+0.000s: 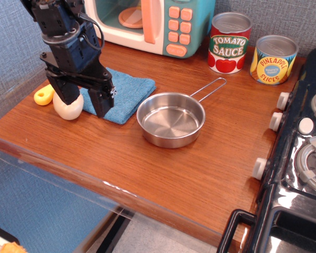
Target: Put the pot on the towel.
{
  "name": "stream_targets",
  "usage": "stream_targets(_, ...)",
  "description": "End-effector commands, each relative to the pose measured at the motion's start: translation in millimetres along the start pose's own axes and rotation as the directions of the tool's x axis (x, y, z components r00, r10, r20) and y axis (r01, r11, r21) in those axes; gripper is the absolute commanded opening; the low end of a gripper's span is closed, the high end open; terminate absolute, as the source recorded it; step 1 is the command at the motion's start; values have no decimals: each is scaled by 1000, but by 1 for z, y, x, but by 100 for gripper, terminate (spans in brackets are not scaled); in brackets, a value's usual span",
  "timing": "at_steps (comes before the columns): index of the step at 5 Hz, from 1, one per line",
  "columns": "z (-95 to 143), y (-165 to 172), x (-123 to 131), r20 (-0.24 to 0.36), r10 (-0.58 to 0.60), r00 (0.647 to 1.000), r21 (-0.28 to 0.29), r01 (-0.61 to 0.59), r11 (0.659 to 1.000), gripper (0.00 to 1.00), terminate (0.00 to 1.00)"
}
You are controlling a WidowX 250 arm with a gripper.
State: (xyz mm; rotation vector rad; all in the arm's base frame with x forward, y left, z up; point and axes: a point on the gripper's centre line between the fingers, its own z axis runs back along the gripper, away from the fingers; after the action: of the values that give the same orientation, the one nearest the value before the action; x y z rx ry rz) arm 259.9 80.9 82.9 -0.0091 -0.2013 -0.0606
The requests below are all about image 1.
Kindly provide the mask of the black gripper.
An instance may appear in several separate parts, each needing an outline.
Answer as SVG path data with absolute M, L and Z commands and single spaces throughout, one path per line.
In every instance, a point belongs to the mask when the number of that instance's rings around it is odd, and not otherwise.
M 57 36 L 42 34 L 43 41 L 50 47 L 55 66 L 61 72 L 74 74 L 101 85 L 108 91 L 88 90 L 98 118 L 103 118 L 114 107 L 116 89 L 111 74 L 100 63 L 101 46 L 90 22 L 74 23 L 71 31 Z M 56 94 L 70 105 L 80 95 L 79 88 L 66 75 L 46 71 L 47 79 Z

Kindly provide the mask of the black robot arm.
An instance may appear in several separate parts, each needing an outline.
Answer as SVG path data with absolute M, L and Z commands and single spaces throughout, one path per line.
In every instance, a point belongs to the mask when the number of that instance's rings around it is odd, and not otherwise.
M 66 104 L 79 96 L 79 88 L 88 90 L 99 118 L 114 106 L 116 93 L 111 73 L 100 63 L 103 39 L 97 23 L 82 12 L 83 1 L 22 1 L 40 29 L 42 40 L 50 47 L 40 59 L 46 64 L 46 76 L 56 94 Z

